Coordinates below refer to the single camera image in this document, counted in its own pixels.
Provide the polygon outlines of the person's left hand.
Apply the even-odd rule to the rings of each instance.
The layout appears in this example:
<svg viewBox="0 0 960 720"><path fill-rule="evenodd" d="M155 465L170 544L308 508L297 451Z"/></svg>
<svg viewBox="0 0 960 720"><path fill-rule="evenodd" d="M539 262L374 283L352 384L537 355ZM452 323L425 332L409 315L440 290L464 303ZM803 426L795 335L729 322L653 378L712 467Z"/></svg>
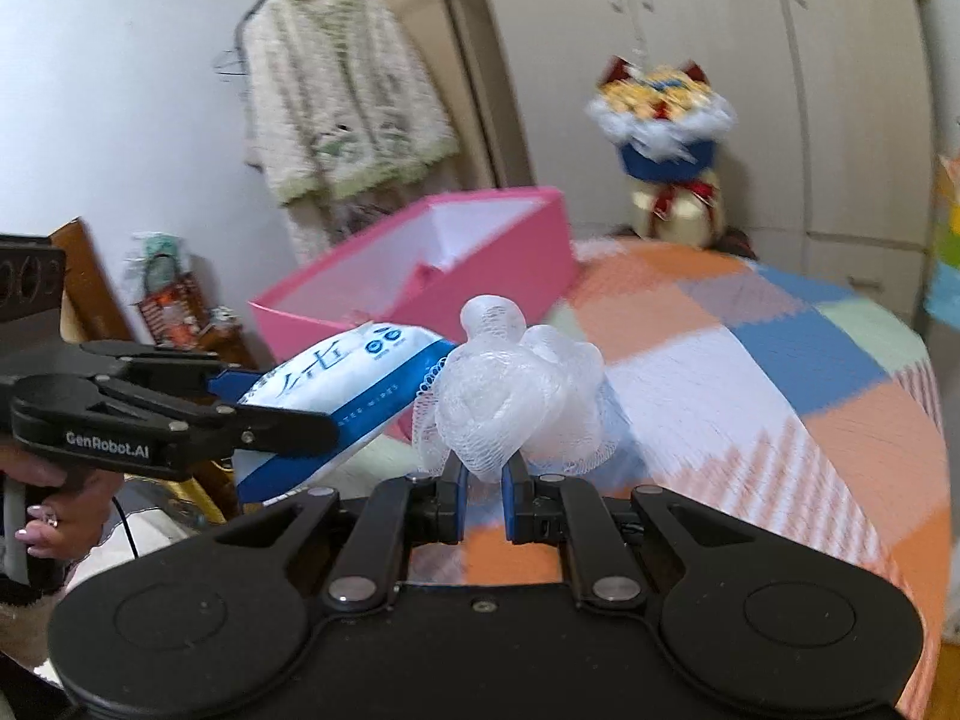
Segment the person's left hand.
<svg viewBox="0 0 960 720"><path fill-rule="evenodd" d="M28 511L28 522L14 534L39 559L80 561L103 536L112 499L124 484L121 473L93 470L80 486L70 486L64 468L2 440L2 473L34 488L52 489Z"/></svg>

